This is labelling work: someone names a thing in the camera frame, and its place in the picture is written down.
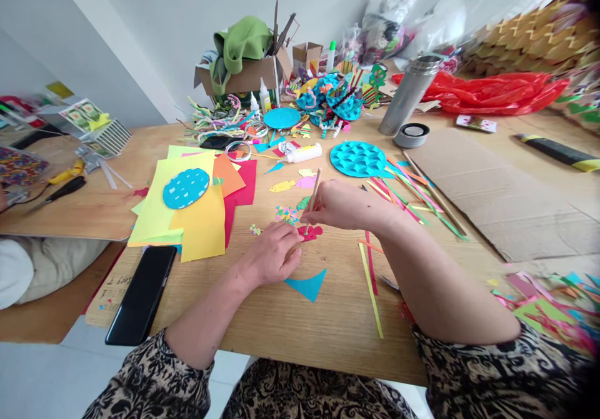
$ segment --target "hand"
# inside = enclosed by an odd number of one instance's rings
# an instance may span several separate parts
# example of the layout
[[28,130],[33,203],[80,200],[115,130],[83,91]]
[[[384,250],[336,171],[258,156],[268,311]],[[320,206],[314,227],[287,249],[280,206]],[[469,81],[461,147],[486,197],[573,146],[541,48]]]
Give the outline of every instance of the hand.
[[284,281],[300,264],[301,249],[295,249],[286,257],[289,250],[300,242],[302,237],[295,227],[284,221],[271,222],[234,269],[251,290]]
[[332,179],[319,185],[312,211],[305,209],[300,222],[312,225],[320,223],[344,230],[372,231],[387,216],[397,214],[394,207],[390,206],[377,195]]

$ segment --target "floor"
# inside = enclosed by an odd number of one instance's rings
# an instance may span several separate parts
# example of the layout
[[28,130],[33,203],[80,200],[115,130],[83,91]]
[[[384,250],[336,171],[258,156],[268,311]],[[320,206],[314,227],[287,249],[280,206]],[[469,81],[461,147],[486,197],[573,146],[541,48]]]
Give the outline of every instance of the floor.
[[[133,349],[104,344],[106,330],[81,316],[59,345],[0,343],[0,405],[5,418],[81,418]],[[207,419],[219,418],[249,356],[219,350]],[[422,419],[432,418],[425,388],[393,383]]]

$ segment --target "green fabric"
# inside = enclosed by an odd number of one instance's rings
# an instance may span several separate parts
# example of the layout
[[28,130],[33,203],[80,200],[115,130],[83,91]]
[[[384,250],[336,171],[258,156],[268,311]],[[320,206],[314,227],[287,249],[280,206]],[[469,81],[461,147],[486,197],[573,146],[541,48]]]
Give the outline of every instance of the green fabric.
[[211,64],[214,92],[223,95],[231,75],[242,71],[243,58],[262,59],[272,40],[267,24],[254,16],[246,16],[227,30],[215,33],[214,46],[219,57]]

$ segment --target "red plastic bag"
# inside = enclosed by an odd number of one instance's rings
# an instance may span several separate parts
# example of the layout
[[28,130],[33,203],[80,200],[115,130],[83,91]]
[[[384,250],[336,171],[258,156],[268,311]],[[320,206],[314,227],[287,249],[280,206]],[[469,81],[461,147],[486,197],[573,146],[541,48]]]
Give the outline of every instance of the red plastic bag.
[[[392,75],[392,81],[400,84],[402,76]],[[544,109],[570,84],[568,79],[547,83],[550,77],[546,73],[523,72],[463,80],[438,72],[421,101],[439,100],[442,109],[449,113],[519,116]]]

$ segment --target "blue circle with white dots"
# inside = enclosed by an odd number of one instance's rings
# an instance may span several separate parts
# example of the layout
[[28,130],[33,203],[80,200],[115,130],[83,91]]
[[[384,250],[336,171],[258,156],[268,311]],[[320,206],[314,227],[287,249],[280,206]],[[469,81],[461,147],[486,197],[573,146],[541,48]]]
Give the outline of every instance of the blue circle with white dots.
[[186,208],[208,189],[211,178],[202,169],[188,169],[176,175],[164,187],[164,204],[174,210]]

